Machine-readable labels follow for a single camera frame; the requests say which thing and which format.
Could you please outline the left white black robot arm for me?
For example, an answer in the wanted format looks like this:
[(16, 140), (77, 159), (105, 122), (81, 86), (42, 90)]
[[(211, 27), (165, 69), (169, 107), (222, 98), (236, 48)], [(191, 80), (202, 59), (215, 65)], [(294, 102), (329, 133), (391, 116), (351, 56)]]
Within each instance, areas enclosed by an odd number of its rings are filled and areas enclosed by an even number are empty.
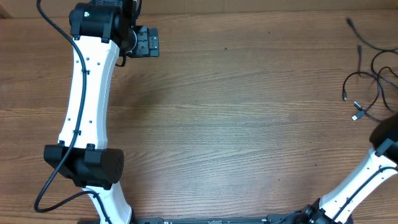
[(44, 149), (54, 174), (70, 179), (93, 202), (100, 223), (135, 223), (120, 179), (124, 154), (108, 147), (111, 79), (128, 58), (159, 56), (155, 28), (137, 25), (140, 1), (80, 2), (70, 12), (74, 66), (67, 114), (54, 145)]

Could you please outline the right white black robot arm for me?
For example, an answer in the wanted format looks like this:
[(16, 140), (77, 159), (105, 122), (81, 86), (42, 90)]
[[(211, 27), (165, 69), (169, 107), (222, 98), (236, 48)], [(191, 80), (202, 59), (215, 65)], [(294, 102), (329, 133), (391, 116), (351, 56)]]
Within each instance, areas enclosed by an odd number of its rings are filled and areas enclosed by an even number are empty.
[(347, 223), (354, 209), (385, 180), (397, 174), (397, 116), (374, 129), (361, 163), (330, 193), (307, 205), (296, 223)]

